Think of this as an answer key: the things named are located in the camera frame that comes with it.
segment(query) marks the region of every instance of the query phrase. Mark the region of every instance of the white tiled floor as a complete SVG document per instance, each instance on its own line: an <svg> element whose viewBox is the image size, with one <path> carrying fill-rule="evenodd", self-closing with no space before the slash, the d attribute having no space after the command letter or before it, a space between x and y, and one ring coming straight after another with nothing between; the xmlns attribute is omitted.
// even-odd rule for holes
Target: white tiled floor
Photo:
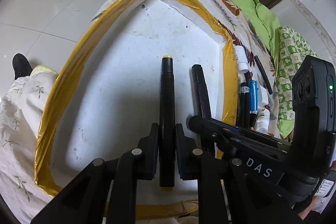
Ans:
<svg viewBox="0 0 336 224"><path fill-rule="evenodd" d="M13 56L60 71L106 0L0 0L0 97L13 79Z"/></svg>

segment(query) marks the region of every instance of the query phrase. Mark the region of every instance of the blue battery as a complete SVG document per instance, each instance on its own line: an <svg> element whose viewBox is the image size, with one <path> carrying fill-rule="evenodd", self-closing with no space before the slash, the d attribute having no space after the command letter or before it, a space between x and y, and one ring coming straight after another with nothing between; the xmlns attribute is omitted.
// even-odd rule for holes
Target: blue battery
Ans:
<svg viewBox="0 0 336 224"><path fill-rule="evenodd" d="M250 80L249 81L250 88L250 110L257 111L258 110L258 87L257 81Z"/></svg>

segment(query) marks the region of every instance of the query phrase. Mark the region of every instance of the green patterned fabric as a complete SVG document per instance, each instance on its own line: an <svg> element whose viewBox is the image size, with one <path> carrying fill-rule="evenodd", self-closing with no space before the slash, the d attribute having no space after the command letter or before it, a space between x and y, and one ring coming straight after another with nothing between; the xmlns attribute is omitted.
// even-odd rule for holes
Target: green patterned fabric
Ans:
<svg viewBox="0 0 336 224"><path fill-rule="evenodd" d="M279 93L278 128L286 138L294 128L292 78L307 55L317 57L307 41L294 29L284 26L279 32L279 67L276 84Z"/></svg>

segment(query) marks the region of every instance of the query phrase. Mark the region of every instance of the black shoe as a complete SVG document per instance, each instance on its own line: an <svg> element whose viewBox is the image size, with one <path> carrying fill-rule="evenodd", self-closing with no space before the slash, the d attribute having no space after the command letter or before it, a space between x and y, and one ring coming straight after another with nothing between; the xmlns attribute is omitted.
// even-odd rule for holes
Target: black shoe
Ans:
<svg viewBox="0 0 336 224"><path fill-rule="evenodd" d="M15 80L19 77L28 76L33 69L29 64L27 58L22 54L15 54L13 57L13 69L15 72Z"/></svg>

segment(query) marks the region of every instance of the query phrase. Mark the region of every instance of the black rod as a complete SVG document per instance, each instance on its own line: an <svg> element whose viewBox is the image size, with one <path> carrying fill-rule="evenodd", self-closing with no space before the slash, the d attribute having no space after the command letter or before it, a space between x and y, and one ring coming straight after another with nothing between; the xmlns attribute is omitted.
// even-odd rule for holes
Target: black rod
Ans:
<svg viewBox="0 0 336 224"><path fill-rule="evenodd" d="M173 59L162 58L160 92L160 186L175 185L175 96Z"/></svg>
<svg viewBox="0 0 336 224"><path fill-rule="evenodd" d="M209 94L202 66L198 64L193 65L191 72L193 75L197 115L206 119L211 119ZM212 141L201 137L201 147L202 150L209 152L213 156L215 155L215 145Z"/></svg>

